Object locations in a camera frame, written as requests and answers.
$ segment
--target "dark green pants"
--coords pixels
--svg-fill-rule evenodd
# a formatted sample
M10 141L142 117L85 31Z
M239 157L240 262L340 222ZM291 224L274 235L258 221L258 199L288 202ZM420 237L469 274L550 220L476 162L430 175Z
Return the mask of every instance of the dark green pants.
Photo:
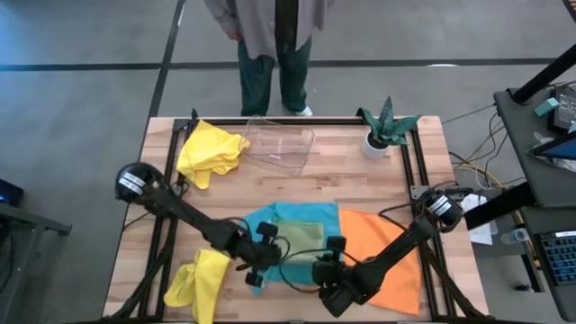
M304 83L308 75L311 46L311 37L298 50L294 50L294 41L290 44L277 42L276 45L282 104L295 113L306 108ZM242 87L242 116L266 116L275 60L266 55L250 58L246 44L241 41L238 44L238 62Z

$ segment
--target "white paper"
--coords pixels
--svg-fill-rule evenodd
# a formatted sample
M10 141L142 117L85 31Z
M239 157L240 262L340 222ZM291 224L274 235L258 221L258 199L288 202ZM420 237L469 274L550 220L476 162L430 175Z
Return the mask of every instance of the white paper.
M468 194L460 203L464 212L468 212L476 206L486 203L486 197L479 196L478 194ZM474 243L492 245L492 234L490 232L490 224L484 224L475 229L469 230L468 235L470 241Z

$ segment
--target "table leg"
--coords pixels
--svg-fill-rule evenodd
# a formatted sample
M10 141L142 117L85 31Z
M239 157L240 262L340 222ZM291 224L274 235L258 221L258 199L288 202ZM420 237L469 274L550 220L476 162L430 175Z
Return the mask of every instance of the table leg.
M536 205L530 184L524 182L464 214L468 230L497 219L525 206Z

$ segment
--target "gray jacket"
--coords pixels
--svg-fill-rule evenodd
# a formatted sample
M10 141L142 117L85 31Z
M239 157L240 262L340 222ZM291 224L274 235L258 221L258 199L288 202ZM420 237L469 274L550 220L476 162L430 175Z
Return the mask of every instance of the gray jacket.
M324 29L326 14L335 0L300 0L296 49L312 35L314 28ZM204 0L208 10L225 32L240 31L248 55L276 58L274 0Z

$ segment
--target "blue object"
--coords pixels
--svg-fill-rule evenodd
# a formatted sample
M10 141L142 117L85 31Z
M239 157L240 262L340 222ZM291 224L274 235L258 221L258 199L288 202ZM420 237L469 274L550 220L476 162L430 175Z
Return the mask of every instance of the blue object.
M576 139L566 141L542 153L545 156L564 159L576 159Z
M546 100L545 102L543 102L542 104L540 104L539 106L537 106L536 109L534 109L534 113L538 117L542 117L545 114L547 114L548 112L550 112L552 109L558 107L559 105L560 105L560 103L558 103L556 98L550 98L550 99Z
M326 203L289 203L275 202L269 206L252 212L244 218L250 225L253 240L262 239L262 235L256 233L256 228L261 221L277 223L280 220L305 221L322 223L324 228L324 244L330 236L341 236L340 219L338 217L338 205L332 202ZM282 266L282 271L288 281L295 284L314 284L312 280L312 264L288 264ZM281 282L277 266L272 266L266 272L261 273L263 283L267 280ZM260 289L253 288L255 295L260 294Z

